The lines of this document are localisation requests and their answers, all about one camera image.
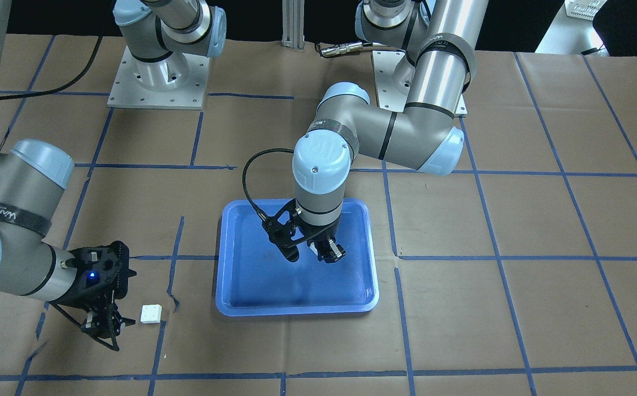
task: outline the black background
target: black background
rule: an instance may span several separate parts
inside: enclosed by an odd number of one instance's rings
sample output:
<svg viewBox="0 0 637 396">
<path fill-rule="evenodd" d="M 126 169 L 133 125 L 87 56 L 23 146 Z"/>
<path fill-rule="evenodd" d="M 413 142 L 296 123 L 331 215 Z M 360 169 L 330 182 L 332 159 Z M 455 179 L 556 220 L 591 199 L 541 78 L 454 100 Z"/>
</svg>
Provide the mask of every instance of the black background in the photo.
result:
<svg viewBox="0 0 637 396">
<path fill-rule="evenodd" d="M 306 0 L 304 31 L 308 42 L 356 41 L 358 0 Z M 534 52 L 563 0 L 490 0 L 478 50 Z M 228 15 L 228 38 L 281 40 L 281 0 L 208 0 Z M 13 0 L 9 33 L 119 36 L 110 0 Z"/>
</svg>

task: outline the white basket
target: white basket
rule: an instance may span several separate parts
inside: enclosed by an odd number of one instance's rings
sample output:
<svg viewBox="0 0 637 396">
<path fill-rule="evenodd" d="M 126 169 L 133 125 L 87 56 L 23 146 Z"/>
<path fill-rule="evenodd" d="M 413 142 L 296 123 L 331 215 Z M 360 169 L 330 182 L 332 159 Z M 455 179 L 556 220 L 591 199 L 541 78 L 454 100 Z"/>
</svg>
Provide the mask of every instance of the white basket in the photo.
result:
<svg viewBox="0 0 637 396">
<path fill-rule="evenodd" d="M 565 13 L 572 18 L 593 20 L 607 0 L 566 0 Z"/>
</svg>

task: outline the metal base plate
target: metal base plate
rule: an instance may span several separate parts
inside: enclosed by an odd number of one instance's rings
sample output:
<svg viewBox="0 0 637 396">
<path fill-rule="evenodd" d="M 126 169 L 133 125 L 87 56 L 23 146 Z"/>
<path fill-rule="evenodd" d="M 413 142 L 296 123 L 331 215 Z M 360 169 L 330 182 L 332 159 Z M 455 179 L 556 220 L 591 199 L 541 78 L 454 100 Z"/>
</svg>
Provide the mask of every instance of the metal base plate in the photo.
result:
<svg viewBox="0 0 637 396">
<path fill-rule="evenodd" d="M 135 77 L 135 59 L 125 48 L 120 60 L 115 83 L 110 89 L 108 106 L 116 108 L 170 108 L 177 110 L 202 110 L 206 97 L 210 58 L 185 53 L 190 75 L 185 85 L 169 91 L 152 91 Z"/>
<path fill-rule="evenodd" d="M 406 104 L 406 97 L 396 87 L 396 79 L 392 77 L 396 64 L 403 58 L 403 52 L 396 51 L 372 51 L 374 66 L 374 83 L 376 85 L 376 100 L 381 108 L 401 112 Z M 466 116 L 467 106 L 464 97 L 459 96 L 457 101 L 456 116 Z"/>
</svg>

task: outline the table surface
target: table surface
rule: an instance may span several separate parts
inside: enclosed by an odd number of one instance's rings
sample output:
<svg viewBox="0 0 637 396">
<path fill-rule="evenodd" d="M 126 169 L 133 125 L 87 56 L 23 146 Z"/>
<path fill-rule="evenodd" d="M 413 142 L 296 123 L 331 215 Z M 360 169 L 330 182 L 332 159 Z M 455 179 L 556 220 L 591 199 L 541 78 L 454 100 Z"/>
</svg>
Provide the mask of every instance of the table surface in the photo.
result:
<svg viewBox="0 0 637 396">
<path fill-rule="evenodd" d="M 9 35 L 0 94 L 61 85 L 94 42 Z M 105 38 L 65 92 L 0 101 L 0 150 L 37 138 L 72 155 L 45 241 L 125 241 L 138 276 L 120 310 L 161 304 L 163 322 L 126 328 L 112 353 L 41 301 L 0 293 L 0 394 L 637 394 L 637 58 L 478 52 L 452 175 L 353 166 L 378 306 L 227 318 L 215 258 L 242 166 L 293 147 L 335 82 L 374 103 L 370 54 L 228 42 L 203 112 L 111 109 L 124 47 Z M 252 195 L 292 198 L 290 169 L 290 156 L 259 159 Z"/>
</svg>

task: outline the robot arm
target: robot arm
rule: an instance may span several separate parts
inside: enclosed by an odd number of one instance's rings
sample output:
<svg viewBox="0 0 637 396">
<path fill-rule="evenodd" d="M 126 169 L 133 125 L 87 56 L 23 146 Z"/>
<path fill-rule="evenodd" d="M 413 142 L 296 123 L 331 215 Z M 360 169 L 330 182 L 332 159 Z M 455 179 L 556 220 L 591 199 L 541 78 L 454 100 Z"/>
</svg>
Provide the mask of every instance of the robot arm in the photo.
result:
<svg viewBox="0 0 637 396">
<path fill-rule="evenodd" d="M 323 230 L 313 238 L 319 259 L 345 255 L 335 231 L 356 153 L 435 175 L 448 175 L 456 166 L 464 135 L 452 120 L 467 75 L 475 74 L 473 48 L 486 6 L 487 0 L 438 0 L 427 18 L 425 7 L 411 0 L 359 5 L 358 36 L 408 53 L 402 66 L 408 98 L 402 113 L 388 111 L 370 106 L 358 85 L 339 82 L 328 89 L 296 144 L 293 218 L 304 235 L 305 229 Z"/>
<path fill-rule="evenodd" d="M 223 52 L 225 11 L 204 0 L 117 0 L 113 13 L 135 58 L 137 80 L 149 90 L 187 83 L 185 53 L 215 58 Z"/>
<path fill-rule="evenodd" d="M 10 5 L 0 1 L 0 57 Z M 73 170 L 69 155 L 37 140 L 0 153 L 0 291 L 84 309 L 84 333 L 115 338 L 135 323 L 115 305 L 135 275 L 127 247 L 116 241 L 64 251 L 42 242 Z"/>
</svg>

